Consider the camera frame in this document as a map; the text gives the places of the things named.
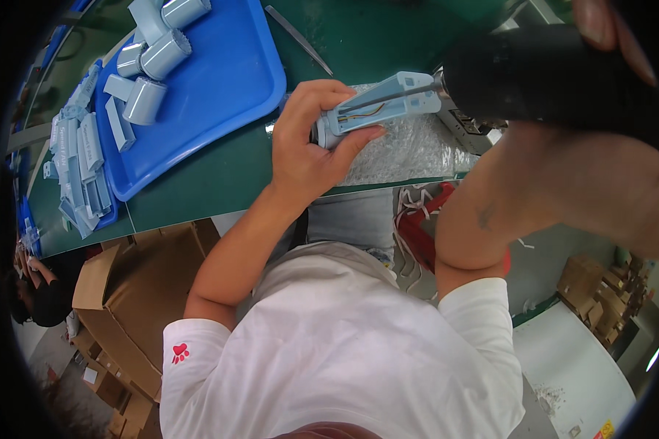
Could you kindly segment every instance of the wire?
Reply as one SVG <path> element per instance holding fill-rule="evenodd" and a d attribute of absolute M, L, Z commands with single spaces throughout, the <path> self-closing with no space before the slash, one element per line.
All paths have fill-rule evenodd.
<path fill-rule="evenodd" d="M 381 111 L 381 109 L 384 107 L 384 105 L 386 105 L 385 102 L 383 102 L 382 104 L 380 104 L 376 110 L 373 110 L 373 111 L 370 112 L 370 113 L 365 113 L 365 114 L 363 114 L 363 115 L 352 115 L 352 116 L 338 117 L 338 118 L 337 118 L 337 121 L 338 121 L 338 122 L 346 122 L 346 121 L 348 121 L 349 119 L 353 119 L 353 118 L 355 118 L 355 117 L 367 117 L 367 116 L 373 116 L 373 115 L 375 115 L 376 113 L 378 113 L 379 111 Z"/>

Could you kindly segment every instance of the red paw print logo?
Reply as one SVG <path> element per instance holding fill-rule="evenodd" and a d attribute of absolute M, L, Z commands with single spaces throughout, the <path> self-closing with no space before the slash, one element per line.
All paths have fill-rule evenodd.
<path fill-rule="evenodd" d="M 174 359 L 171 363 L 178 364 L 179 361 L 185 360 L 185 358 L 190 355 L 190 352 L 188 352 L 187 349 L 188 345 L 185 343 L 174 346 Z"/>

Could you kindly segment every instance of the black screwdriver handle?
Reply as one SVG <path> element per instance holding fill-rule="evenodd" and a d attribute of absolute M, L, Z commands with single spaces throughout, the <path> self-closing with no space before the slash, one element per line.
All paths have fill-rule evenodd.
<path fill-rule="evenodd" d="M 471 38 L 448 51 L 443 67 L 443 85 L 469 117 L 610 131 L 659 150 L 659 89 L 619 50 L 592 48 L 574 26 Z"/>

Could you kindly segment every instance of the tattoo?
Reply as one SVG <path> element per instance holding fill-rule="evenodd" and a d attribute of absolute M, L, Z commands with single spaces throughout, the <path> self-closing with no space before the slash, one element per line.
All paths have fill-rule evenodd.
<path fill-rule="evenodd" d="M 495 201 L 492 201 L 488 206 L 483 210 L 479 211 L 476 209 L 476 214 L 479 216 L 479 227 L 481 230 L 486 232 L 491 232 L 491 228 L 488 226 L 488 222 L 491 220 L 491 216 L 495 213 Z"/>

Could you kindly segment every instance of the bubble wrap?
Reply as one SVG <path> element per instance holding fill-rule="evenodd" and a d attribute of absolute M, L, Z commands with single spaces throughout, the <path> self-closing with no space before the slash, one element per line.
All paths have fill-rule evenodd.
<path fill-rule="evenodd" d="M 365 83 L 352 89 L 364 91 L 372 86 L 373 83 Z M 458 172 L 469 171 L 478 159 L 463 149 L 436 115 L 400 117 L 383 126 L 386 135 L 366 145 L 339 186 L 449 179 Z M 272 124 L 266 127 L 269 131 Z"/>

